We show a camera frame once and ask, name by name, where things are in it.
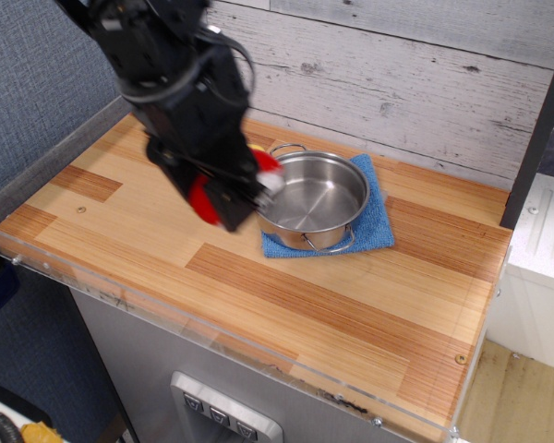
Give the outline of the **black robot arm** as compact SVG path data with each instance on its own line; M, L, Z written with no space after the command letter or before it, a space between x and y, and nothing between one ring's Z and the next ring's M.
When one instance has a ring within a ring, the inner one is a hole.
M205 222L228 232L271 192L242 120L252 80L241 44L202 21L207 1L60 1L101 48L144 125L146 155Z

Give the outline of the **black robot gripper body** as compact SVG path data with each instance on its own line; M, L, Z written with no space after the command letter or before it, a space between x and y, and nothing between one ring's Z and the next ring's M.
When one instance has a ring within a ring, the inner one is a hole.
M155 67L154 78L129 81L128 101L149 142L162 142L211 179L259 183L241 130L250 90L235 53L249 57L237 42L202 41L186 49L184 65Z

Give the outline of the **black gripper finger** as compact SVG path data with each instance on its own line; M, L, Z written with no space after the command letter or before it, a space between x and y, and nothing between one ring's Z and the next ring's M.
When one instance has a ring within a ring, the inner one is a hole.
M246 221L257 207L260 193L258 182L225 182L211 179L204 186L204 194L211 206L209 224L233 233Z
M149 161L163 171L191 208L196 213L204 213L209 206L204 191L208 177L190 162L175 156L162 142L149 142L146 154Z

